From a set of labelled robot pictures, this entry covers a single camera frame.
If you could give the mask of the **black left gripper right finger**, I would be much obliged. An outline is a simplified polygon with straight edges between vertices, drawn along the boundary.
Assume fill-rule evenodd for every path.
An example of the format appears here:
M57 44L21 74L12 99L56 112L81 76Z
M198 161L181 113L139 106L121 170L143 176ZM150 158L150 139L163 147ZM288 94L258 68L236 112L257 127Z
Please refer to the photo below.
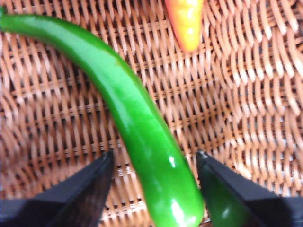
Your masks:
M196 167L210 219L215 227L301 227L302 197L281 197L246 179L206 152Z

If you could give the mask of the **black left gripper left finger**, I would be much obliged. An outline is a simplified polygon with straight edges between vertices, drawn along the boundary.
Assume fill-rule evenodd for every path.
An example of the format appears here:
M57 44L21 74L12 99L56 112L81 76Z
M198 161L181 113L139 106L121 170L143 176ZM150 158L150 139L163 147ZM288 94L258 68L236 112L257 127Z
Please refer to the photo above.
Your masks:
M29 199L2 199L2 227L96 227L109 193L113 152Z

